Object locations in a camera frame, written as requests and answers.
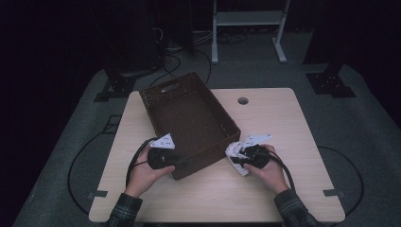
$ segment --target brown wicker basket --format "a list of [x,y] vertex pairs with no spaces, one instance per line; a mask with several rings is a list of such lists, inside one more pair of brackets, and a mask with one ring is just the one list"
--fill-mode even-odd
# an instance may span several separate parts
[[225,157],[240,129],[197,74],[191,73],[140,91],[157,136],[171,134],[183,160],[175,180]]

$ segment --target hand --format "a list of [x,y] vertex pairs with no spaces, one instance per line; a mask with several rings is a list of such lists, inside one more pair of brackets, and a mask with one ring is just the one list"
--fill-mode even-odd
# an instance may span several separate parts
[[[150,145],[147,145],[136,160],[136,165],[145,162],[148,159]],[[131,172],[130,182],[125,194],[139,198],[144,192],[148,191],[151,186],[161,177],[175,170],[174,166],[167,166],[161,169],[152,169],[148,163],[135,166]]]
[[[275,153],[275,149],[273,146],[270,145],[261,145],[261,146]],[[264,166],[262,169],[248,164],[245,164],[244,167],[252,174],[258,176],[263,181],[265,186],[268,189],[271,189],[276,195],[282,191],[289,189],[286,180],[284,179],[283,168],[281,168],[280,165],[278,165],[274,161],[269,161],[268,164]]]

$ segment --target white paper tag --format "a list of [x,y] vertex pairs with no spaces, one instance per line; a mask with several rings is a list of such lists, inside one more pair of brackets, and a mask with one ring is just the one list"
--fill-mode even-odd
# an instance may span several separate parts
[[169,148],[174,149],[175,144],[170,133],[150,144],[152,148]]
[[242,145],[242,149],[255,146],[271,138],[271,134],[250,135]]

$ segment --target plaid shirt sleeve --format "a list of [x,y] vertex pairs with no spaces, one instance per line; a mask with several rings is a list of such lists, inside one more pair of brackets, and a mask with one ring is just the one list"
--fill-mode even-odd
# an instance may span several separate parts
[[106,222],[107,227],[128,227],[133,226],[136,214],[141,208],[142,200],[121,193],[109,220]]
[[274,202],[287,227],[324,226],[309,214],[298,195],[291,189],[278,194]]

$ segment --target gray carpet floor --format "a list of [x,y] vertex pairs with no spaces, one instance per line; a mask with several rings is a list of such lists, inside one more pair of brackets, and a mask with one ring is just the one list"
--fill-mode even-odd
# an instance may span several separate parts
[[[357,97],[333,98],[315,95],[305,74],[322,72],[326,65],[303,65],[311,33],[286,32],[282,46],[288,62],[278,61],[272,34],[250,35],[246,42],[218,47],[219,63],[212,65],[208,82],[215,88],[289,87],[294,90],[318,146],[330,147],[355,165],[364,184],[360,205],[338,226],[399,226],[401,223],[401,131],[369,91],[363,77],[344,65],[343,82]],[[211,57],[211,45],[197,46]],[[160,81],[196,72],[206,80],[209,63],[196,52],[174,54],[180,67]],[[178,61],[166,57],[166,69]],[[143,90],[166,71],[136,81],[134,90]],[[32,188],[14,226],[99,226],[80,211],[68,194],[67,176],[81,148],[103,130],[109,116],[122,114],[126,98],[94,102],[107,78],[104,71],[94,75],[58,144]],[[71,188],[79,204],[90,210],[113,134],[100,134],[77,158],[71,171]],[[352,165],[335,151],[320,148],[331,180],[340,194],[345,212],[356,204],[361,184]]]

